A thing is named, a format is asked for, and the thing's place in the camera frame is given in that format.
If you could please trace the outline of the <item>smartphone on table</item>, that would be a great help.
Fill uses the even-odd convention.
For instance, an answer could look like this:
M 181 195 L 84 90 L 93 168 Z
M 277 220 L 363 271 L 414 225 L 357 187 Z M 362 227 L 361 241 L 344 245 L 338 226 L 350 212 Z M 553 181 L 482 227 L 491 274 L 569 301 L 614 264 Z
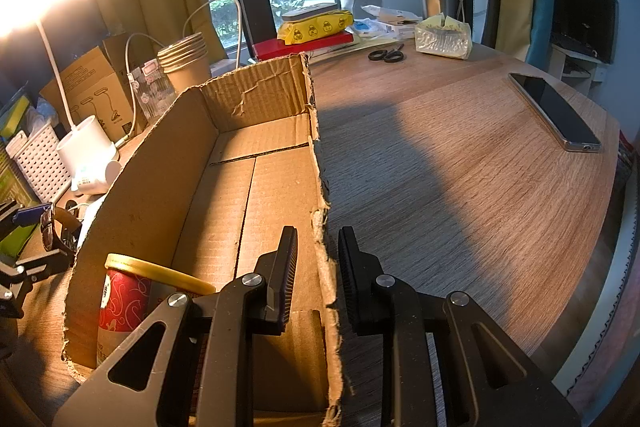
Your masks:
M 602 144 L 597 135 L 547 80 L 519 72 L 509 72 L 508 78 L 564 150 L 574 153 L 600 152 Z

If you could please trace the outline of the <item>red gold tin can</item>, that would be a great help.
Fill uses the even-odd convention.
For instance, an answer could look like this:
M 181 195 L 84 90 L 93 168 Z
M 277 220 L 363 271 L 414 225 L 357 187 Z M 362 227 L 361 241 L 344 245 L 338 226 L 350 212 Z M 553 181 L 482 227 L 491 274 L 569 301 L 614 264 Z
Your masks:
M 175 293 L 189 297 L 216 289 L 192 275 L 122 254 L 108 254 L 96 336 L 96 365 L 133 332 L 164 299 Z

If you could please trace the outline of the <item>black monitor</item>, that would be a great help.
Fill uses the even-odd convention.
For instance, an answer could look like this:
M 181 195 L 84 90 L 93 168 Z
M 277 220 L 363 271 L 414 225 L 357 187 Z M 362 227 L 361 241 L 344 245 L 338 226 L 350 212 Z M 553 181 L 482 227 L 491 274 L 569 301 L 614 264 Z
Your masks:
M 617 0 L 554 0 L 551 41 L 563 49 L 611 64 L 617 15 Z

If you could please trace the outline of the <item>red book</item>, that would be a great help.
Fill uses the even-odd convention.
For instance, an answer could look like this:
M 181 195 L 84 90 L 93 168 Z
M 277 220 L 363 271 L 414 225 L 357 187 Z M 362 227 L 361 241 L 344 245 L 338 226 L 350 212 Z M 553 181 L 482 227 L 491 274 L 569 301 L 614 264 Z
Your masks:
M 338 34 L 329 37 L 322 37 L 320 39 L 299 44 L 285 44 L 283 40 L 273 38 L 255 43 L 253 46 L 253 52 L 256 60 L 265 61 L 279 56 L 330 48 L 331 46 L 351 44 L 353 42 L 354 35 L 349 31 L 343 30 Z

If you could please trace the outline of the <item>stack of paper cups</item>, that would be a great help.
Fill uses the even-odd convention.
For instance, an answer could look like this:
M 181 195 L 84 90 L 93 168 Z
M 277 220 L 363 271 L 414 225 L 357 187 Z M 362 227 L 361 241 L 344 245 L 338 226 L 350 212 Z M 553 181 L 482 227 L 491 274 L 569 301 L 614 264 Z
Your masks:
M 177 94 L 210 78 L 208 49 L 200 32 L 159 50 L 157 60 Z

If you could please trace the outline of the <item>yellow pouch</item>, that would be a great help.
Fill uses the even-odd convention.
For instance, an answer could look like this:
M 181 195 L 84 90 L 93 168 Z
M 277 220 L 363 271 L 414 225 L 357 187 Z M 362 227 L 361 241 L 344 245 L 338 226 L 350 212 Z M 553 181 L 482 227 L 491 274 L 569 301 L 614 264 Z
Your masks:
M 303 44 L 336 35 L 353 23 L 354 17 L 347 10 L 325 12 L 294 22 L 283 22 L 278 29 L 277 38 L 286 46 Z

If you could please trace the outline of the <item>brown lamp packaging box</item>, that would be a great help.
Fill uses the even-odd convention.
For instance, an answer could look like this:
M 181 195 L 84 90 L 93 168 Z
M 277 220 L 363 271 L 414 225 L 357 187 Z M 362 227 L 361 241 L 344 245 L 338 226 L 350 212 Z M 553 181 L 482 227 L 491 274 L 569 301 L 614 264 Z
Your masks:
M 132 98 L 125 70 L 127 34 L 107 37 L 60 72 L 75 124 L 96 116 L 117 142 L 131 129 Z

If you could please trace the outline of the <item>green box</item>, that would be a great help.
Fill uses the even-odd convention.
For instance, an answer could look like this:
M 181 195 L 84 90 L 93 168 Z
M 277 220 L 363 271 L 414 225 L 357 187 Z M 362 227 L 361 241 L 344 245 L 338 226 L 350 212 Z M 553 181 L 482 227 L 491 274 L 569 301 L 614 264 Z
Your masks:
M 17 163 L 9 156 L 9 141 L 24 128 L 22 125 L 26 109 L 30 106 L 25 89 L 18 90 L 9 101 L 1 107 L 1 187 L 2 202 L 15 199 L 24 206 L 37 204 L 39 199 L 32 191 Z

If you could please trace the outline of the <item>clear plastic bottle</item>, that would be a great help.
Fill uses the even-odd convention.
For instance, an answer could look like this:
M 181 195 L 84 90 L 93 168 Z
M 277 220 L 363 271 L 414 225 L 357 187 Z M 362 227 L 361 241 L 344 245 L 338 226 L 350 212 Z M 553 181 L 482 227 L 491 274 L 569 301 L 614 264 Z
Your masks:
M 156 58 L 128 74 L 137 102 L 147 121 L 156 121 L 174 103 L 176 91 Z

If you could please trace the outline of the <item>black scissors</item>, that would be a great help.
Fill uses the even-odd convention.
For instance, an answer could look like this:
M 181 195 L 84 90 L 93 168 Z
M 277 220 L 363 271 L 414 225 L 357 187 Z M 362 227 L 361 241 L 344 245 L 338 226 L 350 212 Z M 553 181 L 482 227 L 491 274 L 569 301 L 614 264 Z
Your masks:
M 388 64 L 399 63 L 405 60 L 405 54 L 402 53 L 404 45 L 399 43 L 391 49 L 374 50 L 368 54 L 368 60 L 372 62 L 384 62 Z

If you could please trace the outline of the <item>white desk lamp base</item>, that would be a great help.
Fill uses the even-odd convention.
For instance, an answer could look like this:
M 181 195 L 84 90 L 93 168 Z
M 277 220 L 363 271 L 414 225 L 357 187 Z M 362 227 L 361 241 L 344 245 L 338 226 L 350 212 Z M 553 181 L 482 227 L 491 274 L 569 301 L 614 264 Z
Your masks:
M 75 194 L 105 194 L 122 171 L 119 151 L 94 115 L 70 130 L 56 151 L 70 174 L 70 189 Z

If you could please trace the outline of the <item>long cardboard box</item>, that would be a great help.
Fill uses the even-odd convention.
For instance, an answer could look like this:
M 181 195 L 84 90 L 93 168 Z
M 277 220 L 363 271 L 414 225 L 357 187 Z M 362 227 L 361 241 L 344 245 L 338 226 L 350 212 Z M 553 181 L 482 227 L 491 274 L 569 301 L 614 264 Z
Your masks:
M 342 419 L 337 262 L 326 247 L 314 86 L 303 54 L 235 69 L 183 91 L 128 160 L 89 225 L 65 298 L 62 355 L 75 381 L 98 365 L 105 261 L 122 254 L 216 288 L 298 235 L 291 318 L 255 346 L 262 425 Z

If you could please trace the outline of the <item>white perforated basket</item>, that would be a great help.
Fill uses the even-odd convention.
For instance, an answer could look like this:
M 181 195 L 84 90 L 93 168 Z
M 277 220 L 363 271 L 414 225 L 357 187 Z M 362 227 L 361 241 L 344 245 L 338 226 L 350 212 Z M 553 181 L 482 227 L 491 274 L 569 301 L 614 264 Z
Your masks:
M 6 146 L 40 202 L 57 202 L 72 181 L 57 147 L 58 137 L 48 122 L 31 136 L 21 130 Z

